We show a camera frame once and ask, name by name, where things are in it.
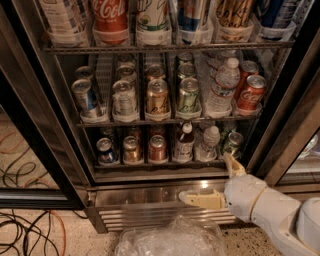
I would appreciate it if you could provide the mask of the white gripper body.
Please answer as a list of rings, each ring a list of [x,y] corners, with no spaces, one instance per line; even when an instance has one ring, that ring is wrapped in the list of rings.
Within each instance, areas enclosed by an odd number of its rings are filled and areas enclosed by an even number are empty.
[[[246,223],[250,222],[255,202],[266,187],[265,181],[249,174],[230,178],[224,189],[230,213]]]

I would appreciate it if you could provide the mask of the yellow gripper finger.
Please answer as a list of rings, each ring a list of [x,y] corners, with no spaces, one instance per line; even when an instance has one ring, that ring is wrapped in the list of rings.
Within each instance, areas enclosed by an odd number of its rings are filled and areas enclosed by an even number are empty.
[[[224,195],[210,188],[199,191],[182,191],[179,193],[179,199],[186,205],[204,209],[221,210],[226,207]]]
[[[246,174],[245,168],[231,154],[225,152],[223,154],[223,160],[226,164],[230,178]]]

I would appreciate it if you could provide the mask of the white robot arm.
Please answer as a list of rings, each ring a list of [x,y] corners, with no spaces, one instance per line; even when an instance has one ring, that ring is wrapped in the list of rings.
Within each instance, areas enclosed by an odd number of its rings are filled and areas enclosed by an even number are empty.
[[[182,191],[179,199],[194,207],[228,209],[263,229],[284,256],[320,256],[320,198],[300,202],[248,174],[230,154],[223,159],[229,174],[223,193],[205,187]]]

